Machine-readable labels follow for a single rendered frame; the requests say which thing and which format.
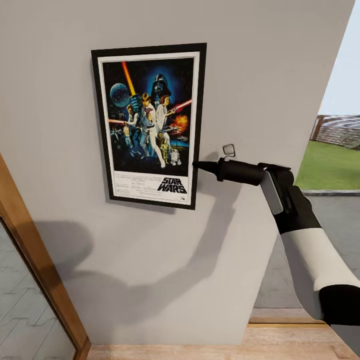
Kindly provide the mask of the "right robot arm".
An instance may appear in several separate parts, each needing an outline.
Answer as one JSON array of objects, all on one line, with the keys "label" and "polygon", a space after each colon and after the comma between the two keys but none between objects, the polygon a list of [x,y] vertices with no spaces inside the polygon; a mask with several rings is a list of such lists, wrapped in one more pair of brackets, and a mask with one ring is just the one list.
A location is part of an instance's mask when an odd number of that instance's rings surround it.
[{"label": "right robot arm", "polygon": [[298,300],[360,358],[360,282],[331,244],[311,202],[294,185],[291,168],[238,161],[233,143],[223,146],[223,152],[227,156],[217,163],[192,162],[192,166],[216,174],[220,182],[261,186],[284,245]]}]

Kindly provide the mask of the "poster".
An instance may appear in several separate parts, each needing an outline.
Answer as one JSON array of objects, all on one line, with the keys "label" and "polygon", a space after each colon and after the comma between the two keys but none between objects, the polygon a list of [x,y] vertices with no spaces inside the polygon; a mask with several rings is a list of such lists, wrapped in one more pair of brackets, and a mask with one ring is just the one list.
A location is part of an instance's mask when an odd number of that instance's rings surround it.
[{"label": "poster", "polygon": [[109,198],[196,210],[207,42],[91,50]]}]

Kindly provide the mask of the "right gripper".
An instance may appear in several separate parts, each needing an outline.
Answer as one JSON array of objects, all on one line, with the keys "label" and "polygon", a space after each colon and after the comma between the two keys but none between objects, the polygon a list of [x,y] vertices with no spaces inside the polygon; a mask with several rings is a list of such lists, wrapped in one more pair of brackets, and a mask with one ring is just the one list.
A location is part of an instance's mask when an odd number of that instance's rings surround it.
[{"label": "right gripper", "polygon": [[224,161],[223,157],[221,157],[217,163],[192,162],[192,166],[216,174],[217,180],[220,182],[228,180],[244,183],[249,170],[249,165],[247,162],[236,160]]}]

